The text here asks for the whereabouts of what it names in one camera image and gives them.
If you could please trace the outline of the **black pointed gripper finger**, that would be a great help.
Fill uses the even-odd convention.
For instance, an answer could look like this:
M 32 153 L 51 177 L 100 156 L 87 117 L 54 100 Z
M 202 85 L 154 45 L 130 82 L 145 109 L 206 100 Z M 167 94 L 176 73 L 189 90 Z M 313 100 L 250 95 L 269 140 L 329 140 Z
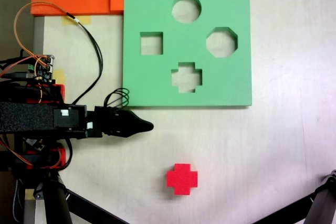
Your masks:
M 151 122 L 141 119 L 130 110 L 123 110 L 123 119 L 123 137 L 130 137 L 154 129 Z

